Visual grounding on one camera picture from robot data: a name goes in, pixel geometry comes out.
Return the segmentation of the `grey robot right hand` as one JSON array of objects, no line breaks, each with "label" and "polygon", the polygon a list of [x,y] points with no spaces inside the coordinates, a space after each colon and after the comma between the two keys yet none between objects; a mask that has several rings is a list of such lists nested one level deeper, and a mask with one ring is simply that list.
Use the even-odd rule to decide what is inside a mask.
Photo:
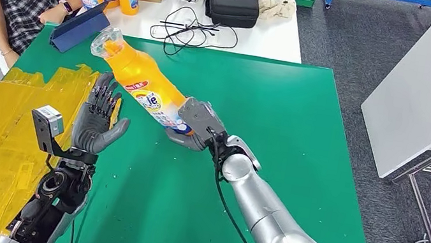
[{"label": "grey robot right hand", "polygon": [[178,109],[178,116],[192,129],[191,135],[177,133],[172,129],[165,129],[168,139],[192,151],[202,151],[207,148],[206,141],[213,138],[215,133],[225,132],[223,122],[214,112],[209,102],[195,97],[188,97]]}]

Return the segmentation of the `person's left hand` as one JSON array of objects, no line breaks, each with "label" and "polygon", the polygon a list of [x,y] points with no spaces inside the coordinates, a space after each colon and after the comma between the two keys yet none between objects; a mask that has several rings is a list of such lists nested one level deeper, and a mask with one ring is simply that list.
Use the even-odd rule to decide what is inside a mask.
[{"label": "person's left hand", "polygon": [[68,11],[61,4],[49,8],[43,13],[41,13],[38,18],[42,24],[61,24],[63,20],[67,17]]}]

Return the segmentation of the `person's right hand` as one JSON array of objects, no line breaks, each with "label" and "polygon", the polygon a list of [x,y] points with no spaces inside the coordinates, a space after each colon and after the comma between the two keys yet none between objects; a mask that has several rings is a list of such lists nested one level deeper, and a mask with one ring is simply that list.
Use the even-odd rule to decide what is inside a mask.
[{"label": "person's right hand", "polygon": [[14,51],[14,49],[10,49],[7,52],[4,51],[2,52],[2,55],[9,69],[13,67],[13,65],[18,61],[18,58],[20,57],[17,52]]}]

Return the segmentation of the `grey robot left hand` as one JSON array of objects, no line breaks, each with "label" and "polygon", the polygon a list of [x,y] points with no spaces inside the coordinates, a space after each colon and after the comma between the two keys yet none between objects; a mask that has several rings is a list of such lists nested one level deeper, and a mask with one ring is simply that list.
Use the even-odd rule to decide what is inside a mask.
[{"label": "grey robot left hand", "polygon": [[73,123],[71,146],[80,151],[99,154],[119,139],[129,128],[128,118],[111,123],[121,93],[114,93],[117,82],[112,72],[104,72],[96,80]]}]

